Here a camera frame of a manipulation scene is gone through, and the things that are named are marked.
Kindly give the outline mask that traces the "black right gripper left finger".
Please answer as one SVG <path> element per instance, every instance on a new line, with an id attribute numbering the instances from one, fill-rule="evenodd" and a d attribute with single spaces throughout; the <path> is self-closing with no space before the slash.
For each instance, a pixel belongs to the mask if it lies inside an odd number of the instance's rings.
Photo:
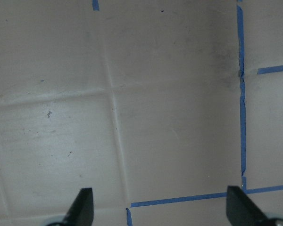
<path id="1" fill-rule="evenodd" d="M 65 217 L 63 226 L 91 226 L 94 220 L 94 202 L 92 188 L 82 188 Z"/>

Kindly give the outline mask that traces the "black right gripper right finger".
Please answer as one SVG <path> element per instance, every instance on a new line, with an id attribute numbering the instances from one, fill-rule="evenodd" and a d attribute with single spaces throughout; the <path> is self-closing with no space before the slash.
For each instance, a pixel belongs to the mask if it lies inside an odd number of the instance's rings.
<path id="1" fill-rule="evenodd" d="M 238 186 L 227 187 L 226 216 L 232 226 L 274 225 Z"/>

